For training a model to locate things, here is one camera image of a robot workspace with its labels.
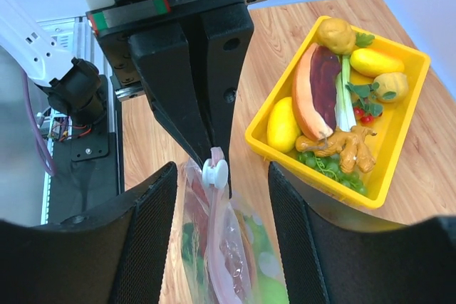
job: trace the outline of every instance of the transparent bag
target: transparent bag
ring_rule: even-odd
[[[209,163],[224,159],[212,148]],[[206,187],[202,170],[186,166],[182,261],[194,304],[286,304],[280,267],[266,229],[241,196]]]

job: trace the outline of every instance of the white zipper slider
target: white zipper slider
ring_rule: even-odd
[[[212,159],[206,159],[202,167],[202,182],[205,187],[213,184],[217,189],[224,189],[228,184],[228,163],[225,159],[219,160],[215,167],[211,166]]]

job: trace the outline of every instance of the wooden table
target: wooden table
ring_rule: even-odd
[[[414,45],[383,0],[316,1],[253,10],[251,15],[255,32],[242,70],[232,129],[232,183],[262,216],[277,247],[266,180],[268,163],[249,149],[244,132],[315,20],[321,15],[341,17],[380,36]],[[455,133],[456,104],[430,70],[386,202],[371,214],[404,224],[436,214],[455,214]],[[155,122],[145,97],[124,104],[123,134],[127,189],[170,160],[177,164],[187,160],[185,152]],[[180,259],[182,201],[180,187],[161,303],[191,303]]]

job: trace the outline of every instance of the leek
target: leek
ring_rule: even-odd
[[[351,103],[351,94],[347,88],[350,81],[350,56],[342,56],[342,70],[336,79],[336,122],[338,127],[350,132],[353,126],[356,126],[355,113]]]

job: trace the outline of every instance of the ginger root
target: ginger root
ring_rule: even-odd
[[[296,149],[300,152],[313,151],[316,157],[328,157],[339,153],[341,170],[350,173],[358,165],[362,172],[370,172],[375,166],[375,159],[364,142],[367,135],[377,135],[369,127],[353,126],[350,132],[341,131],[338,127],[324,141],[314,142],[302,135],[296,140]]]

